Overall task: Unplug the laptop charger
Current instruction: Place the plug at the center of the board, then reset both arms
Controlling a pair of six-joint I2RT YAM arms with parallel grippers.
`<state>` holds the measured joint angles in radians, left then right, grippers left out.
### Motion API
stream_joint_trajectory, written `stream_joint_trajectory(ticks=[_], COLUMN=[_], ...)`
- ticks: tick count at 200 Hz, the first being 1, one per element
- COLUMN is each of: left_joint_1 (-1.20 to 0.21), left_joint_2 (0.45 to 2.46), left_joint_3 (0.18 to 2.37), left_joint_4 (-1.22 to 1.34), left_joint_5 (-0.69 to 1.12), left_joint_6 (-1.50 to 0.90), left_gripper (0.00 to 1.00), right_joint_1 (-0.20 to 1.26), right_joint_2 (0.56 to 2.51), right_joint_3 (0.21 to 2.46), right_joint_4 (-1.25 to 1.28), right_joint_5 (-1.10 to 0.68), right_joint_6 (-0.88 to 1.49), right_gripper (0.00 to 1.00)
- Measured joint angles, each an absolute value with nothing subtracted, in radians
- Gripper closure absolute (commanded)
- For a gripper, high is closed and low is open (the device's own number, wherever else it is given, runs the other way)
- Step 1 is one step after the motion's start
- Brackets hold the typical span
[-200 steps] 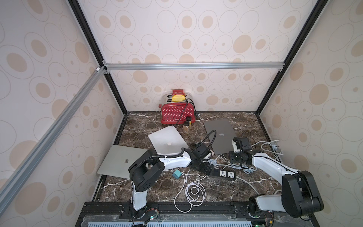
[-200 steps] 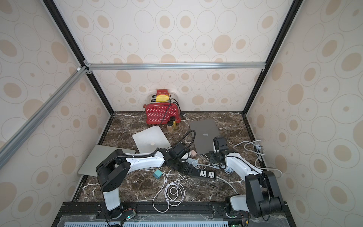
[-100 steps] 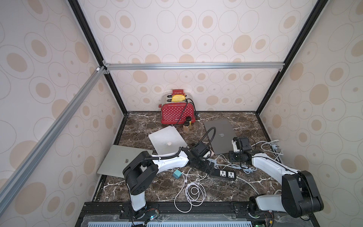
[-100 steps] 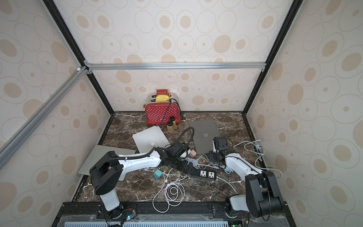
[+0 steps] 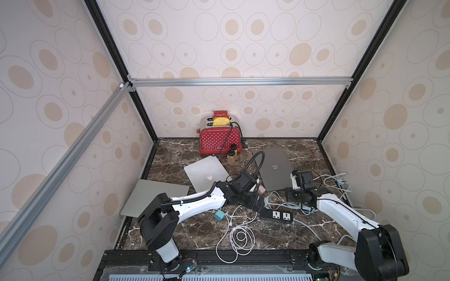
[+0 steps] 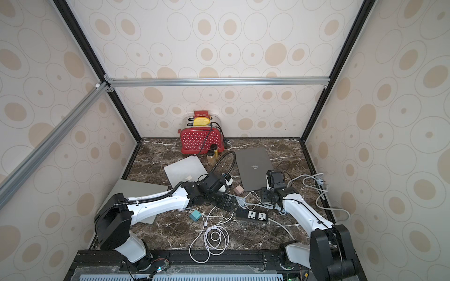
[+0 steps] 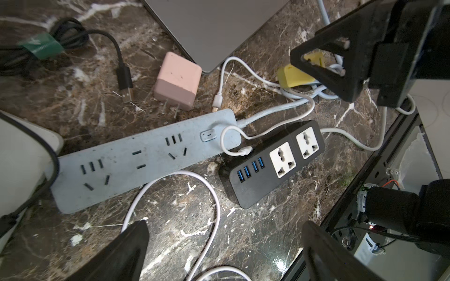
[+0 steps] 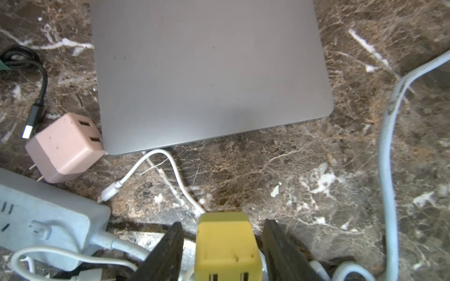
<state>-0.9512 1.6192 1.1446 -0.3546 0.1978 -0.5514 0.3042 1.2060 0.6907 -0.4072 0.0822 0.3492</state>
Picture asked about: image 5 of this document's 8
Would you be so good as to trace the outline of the mint green charger adapter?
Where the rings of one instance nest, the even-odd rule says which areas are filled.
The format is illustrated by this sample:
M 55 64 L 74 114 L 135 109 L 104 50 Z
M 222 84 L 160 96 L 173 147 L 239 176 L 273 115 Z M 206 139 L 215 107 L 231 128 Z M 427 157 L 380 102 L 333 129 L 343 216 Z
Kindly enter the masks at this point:
M 226 218 L 226 213 L 224 213 L 223 211 L 221 211 L 221 210 L 218 210 L 215 214 L 214 214 L 214 219 L 215 220 L 217 220 L 217 221 L 219 221 L 219 222 L 221 222 L 221 221 L 223 221 L 225 218 Z

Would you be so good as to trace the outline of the pink charger adapter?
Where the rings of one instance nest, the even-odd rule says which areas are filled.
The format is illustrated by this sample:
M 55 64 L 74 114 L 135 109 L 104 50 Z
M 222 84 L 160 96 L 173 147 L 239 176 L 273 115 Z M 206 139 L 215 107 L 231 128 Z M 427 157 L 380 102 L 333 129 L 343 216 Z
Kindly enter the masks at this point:
M 259 196 L 263 196 L 266 193 L 266 189 L 262 185 L 259 185 L 259 187 L 257 187 L 256 189 L 256 193 Z

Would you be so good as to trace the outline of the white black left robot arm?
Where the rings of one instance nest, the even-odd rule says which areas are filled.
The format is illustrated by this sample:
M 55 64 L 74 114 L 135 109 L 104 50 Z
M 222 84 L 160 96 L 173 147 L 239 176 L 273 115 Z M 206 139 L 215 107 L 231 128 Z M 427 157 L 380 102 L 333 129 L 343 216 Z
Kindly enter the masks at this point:
M 226 206 L 242 206 L 259 212 L 264 207 L 264 198 L 252 191 L 256 186 L 255 176 L 243 172 L 236 179 L 213 182 L 205 192 L 172 198 L 166 193 L 157 195 L 138 217 L 147 249 L 157 252 L 165 263 L 180 259 L 179 249 L 173 240 L 179 223 Z

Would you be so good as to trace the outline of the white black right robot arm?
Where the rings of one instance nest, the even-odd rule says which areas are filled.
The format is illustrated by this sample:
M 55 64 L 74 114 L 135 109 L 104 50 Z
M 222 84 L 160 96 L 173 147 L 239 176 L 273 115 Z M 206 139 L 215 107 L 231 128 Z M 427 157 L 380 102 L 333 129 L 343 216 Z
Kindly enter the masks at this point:
M 395 281 L 410 272 L 400 234 L 390 224 L 381 225 L 318 187 L 310 171 L 290 174 L 296 202 L 316 209 L 337 222 L 356 241 L 355 247 L 320 241 L 308 249 L 308 263 L 321 267 L 334 263 L 355 270 L 366 281 Z

